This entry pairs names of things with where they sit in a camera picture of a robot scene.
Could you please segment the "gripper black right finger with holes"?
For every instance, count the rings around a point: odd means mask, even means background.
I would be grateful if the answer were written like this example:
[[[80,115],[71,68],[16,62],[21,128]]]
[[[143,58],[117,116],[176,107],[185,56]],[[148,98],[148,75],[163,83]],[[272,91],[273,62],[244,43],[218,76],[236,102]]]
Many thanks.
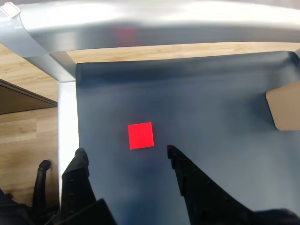
[[[256,225],[254,212],[231,197],[173,145],[167,156],[192,225]]]

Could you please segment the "gripper black left finger taped tip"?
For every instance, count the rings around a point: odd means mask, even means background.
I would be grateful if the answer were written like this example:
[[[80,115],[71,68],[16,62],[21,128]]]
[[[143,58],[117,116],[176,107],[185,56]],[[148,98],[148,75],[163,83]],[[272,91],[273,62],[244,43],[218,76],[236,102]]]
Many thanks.
[[[62,175],[60,223],[62,225],[115,225],[104,199],[97,200],[89,181],[89,160],[83,148]]]

